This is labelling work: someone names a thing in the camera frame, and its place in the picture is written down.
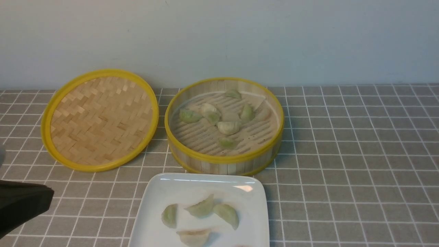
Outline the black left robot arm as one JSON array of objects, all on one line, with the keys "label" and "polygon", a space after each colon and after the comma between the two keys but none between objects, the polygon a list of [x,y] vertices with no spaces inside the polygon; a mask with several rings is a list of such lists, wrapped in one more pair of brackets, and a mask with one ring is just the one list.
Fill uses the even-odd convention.
[{"label": "black left robot arm", "polygon": [[50,209],[54,190],[46,185],[0,181],[0,237]]}]

